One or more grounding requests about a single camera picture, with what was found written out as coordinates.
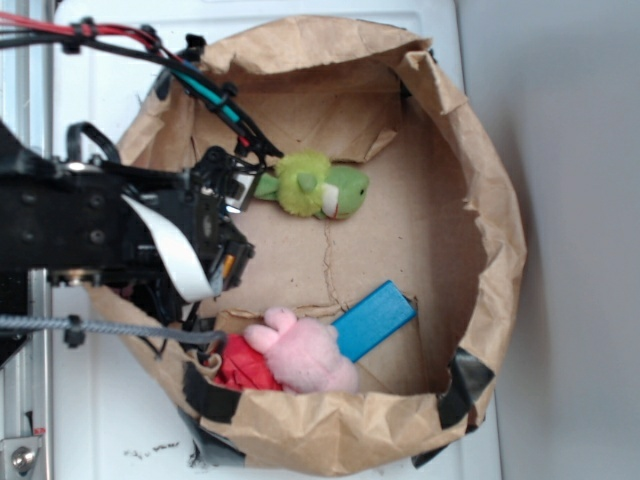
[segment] pink stuffed pig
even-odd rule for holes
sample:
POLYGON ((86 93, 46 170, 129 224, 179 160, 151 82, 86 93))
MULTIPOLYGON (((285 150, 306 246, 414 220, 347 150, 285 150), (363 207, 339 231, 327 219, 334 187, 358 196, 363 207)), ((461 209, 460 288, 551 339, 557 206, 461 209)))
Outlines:
POLYGON ((314 318, 297 319, 287 308, 271 308, 266 325, 251 325, 244 336, 262 353, 285 391, 358 391, 358 371, 338 350, 338 331, 314 318))

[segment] black tape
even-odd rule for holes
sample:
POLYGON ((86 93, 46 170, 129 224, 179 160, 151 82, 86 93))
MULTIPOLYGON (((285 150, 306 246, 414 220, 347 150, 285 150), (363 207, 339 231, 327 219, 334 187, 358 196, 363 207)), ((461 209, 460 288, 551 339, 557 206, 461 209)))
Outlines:
POLYGON ((153 83, 153 90, 156 92, 156 96, 159 100, 166 100, 169 96, 171 88, 171 72, 169 70, 162 70, 156 81, 153 83))
POLYGON ((448 445, 445 445, 444 447, 436 448, 435 450, 431 450, 429 452, 421 453, 420 455, 415 455, 415 456, 411 457, 411 463, 413 464, 414 467, 420 468, 420 467, 426 465, 427 463, 429 463, 434 458, 436 458, 438 456, 438 454, 440 452, 442 452, 447 447, 448 447, 448 445))
POLYGON ((433 58, 433 63, 437 65, 438 60, 436 59, 436 52, 433 50, 433 48, 429 49, 429 55, 431 56, 431 58, 433 58))
POLYGON ((219 423, 231 423, 238 409, 240 392, 211 385, 193 363, 187 363, 183 390, 187 403, 205 418, 219 423))
POLYGON ((411 90, 407 88, 404 82, 400 82, 400 98, 404 100, 405 98, 409 98, 411 96, 413 96, 413 93, 411 93, 411 90))
MULTIPOLYGON (((447 393, 438 402, 440 426, 447 429, 458 424, 478 401, 482 392, 495 378, 495 373, 480 359, 463 348, 456 350, 449 363, 451 371, 451 385, 447 393)), ((469 426, 466 433, 471 433, 477 427, 469 426)), ((447 446, 421 453, 411 458, 414 467, 420 468, 430 462, 447 446)))
POLYGON ((245 454, 238 450, 229 439, 203 429, 198 422, 182 410, 178 409, 178 413, 193 435, 193 442, 196 445, 196 451, 190 464, 195 465, 202 461, 210 465, 244 467, 245 454))

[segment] green stuffed dinosaur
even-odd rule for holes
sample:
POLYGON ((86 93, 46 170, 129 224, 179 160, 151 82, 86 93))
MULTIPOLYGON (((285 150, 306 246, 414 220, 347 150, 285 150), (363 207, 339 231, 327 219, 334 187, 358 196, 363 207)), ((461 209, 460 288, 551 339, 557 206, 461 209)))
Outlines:
POLYGON ((292 215, 343 219, 364 202, 369 177, 346 165, 332 165, 319 152, 287 155, 275 166, 275 174, 264 173, 255 197, 272 200, 292 215))

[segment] plush toy tusk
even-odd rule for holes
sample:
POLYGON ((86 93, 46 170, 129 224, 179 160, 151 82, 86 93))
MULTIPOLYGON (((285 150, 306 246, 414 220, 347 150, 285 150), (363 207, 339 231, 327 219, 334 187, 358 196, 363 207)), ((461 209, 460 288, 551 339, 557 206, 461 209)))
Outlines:
POLYGON ((340 189, 330 183, 322 186, 322 212, 329 218, 338 216, 338 197, 340 189))

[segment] brown paper bag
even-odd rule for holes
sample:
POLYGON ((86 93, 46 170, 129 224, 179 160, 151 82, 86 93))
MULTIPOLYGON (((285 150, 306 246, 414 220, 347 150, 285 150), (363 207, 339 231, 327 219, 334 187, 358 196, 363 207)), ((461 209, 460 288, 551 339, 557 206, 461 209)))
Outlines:
MULTIPOLYGON (((357 395, 225 396, 177 344, 155 361, 140 340, 125 339, 173 402, 243 452, 246 465, 333 476, 409 456, 420 464, 484 419, 525 244, 507 174, 429 46, 387 25, 303 16, 206 48, 201 69, 236 83, 236 101, 278 148, 360 162, 371 186, 345 221, 254 201, 235 221, 256 258, 243 284, 204 313, 228 331, 274 305, 328 322, 388 279, 418 309, 358 363, 357 395)), ((121 140, 126 163, 179 170, 211 145, 233 149, 234 136, 177 82, 162 97, 149 95, 121 140)), ((114 321, 154 322, 106 288, 91 296, 114 321)))

